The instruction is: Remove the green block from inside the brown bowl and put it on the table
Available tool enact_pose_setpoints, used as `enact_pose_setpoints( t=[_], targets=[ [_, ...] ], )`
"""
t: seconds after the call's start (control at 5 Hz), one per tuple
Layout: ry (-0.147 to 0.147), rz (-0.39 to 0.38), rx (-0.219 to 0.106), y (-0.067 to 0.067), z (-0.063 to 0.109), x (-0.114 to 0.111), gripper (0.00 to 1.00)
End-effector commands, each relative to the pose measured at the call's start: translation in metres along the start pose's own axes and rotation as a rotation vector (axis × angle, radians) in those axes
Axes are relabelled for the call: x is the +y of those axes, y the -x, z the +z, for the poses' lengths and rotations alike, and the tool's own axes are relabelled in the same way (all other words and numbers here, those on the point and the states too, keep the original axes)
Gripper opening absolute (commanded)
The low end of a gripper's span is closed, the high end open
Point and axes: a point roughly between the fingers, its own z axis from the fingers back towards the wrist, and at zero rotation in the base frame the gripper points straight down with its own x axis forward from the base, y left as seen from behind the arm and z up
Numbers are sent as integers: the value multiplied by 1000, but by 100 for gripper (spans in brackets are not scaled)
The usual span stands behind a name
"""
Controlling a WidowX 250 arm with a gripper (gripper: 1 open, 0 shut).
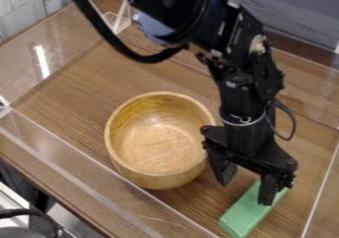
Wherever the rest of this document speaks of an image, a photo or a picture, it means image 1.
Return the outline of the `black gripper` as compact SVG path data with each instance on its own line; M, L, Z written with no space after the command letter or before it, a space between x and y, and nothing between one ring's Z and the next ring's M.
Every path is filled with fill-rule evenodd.
M276 192L294 186L298 162L275 141L275 137L290 141L292 134L278 134L274 116L248 123L227 120L223 126L203 126L200 133L219 184L228 185L238 167L250 170L260 175L258 203L271 206Z

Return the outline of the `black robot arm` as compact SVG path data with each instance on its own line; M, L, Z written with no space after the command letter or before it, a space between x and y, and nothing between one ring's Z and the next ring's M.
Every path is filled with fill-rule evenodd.
M73 0L100 36L129 59L168 60L191 51L211 73L220 92L220 126L204 126L203 148L216 180L227 184L239 167L260 175L258 203L272 205L276 194L294 186L296 159L278 145L288 141L275 127L275 112L291 109L276 99L284 73L272 58L263 23L232 0L123 0L135 8L133 21L164 50L144 56L129 49L88 0Z

